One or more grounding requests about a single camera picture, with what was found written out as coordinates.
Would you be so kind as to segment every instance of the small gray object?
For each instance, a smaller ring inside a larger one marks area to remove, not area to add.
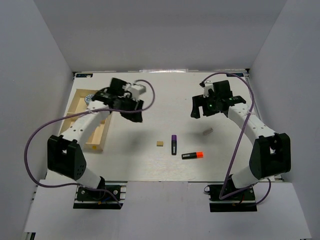
[[[89,105],[93,96],[94,96],[94,94],[88,94],[87,96],[85,96],[84,101],[87,105]]]
[[[209,129],[205,130],[202,132],[202,134],[205,136],[205,135],[208,135],[210,133],[212,133],[214,130],[212,129],[212,127],[210,127]]]

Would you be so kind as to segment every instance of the orange cap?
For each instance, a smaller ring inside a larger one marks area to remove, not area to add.
[[[204,153],[202,151],[197,151],[196,152],[196,158],[197,159],[200,159],[200,158],[203,158],[204,157]]]

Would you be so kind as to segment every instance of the wooden box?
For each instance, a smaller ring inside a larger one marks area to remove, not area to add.
[[[70,107],[67,111],[67,116],[71,114],[77,114],[81,112],[85,112],[87,108],[87,104],[85,102],[85,97],[89,94],[95,94],[97,90],[88,90],[88,89],[77,89],[75,91],[74,97],[70,104]],[[84,145],[84,149],[91,149],[93,151],[103,151],[104,145],[107,138],[107,133],[110,125],[112,114],[110,114],[105,120],[101,121],[100,125],[95,129],[95,131],[91,134],[89,139]],[[70,128],[72,124],[79,118],[79,116],[68,118],[64,120],[60,134],[65,130]]]

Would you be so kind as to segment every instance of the purple highlighter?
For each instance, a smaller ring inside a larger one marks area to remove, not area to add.
[[[177,155],[177,135],[171,136],[171,155]]]

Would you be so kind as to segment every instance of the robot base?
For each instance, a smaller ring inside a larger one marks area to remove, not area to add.
[[[256,212],[257,206],[256,197],[253,188],[247,189],[239,194],[228,197],[224,200],[219,199],[219,194],[222,184],[208,185],[210,195],[210,212],[225,213],[225,212]]]
[[[126,197],[126,183],[106,182],[105,189],[113,193],[121,206]],[[121,209],[117,202],[106,192],[97,196],[96,191],[90,191],[84,187],[78,187],[73,203],[74,209]]]

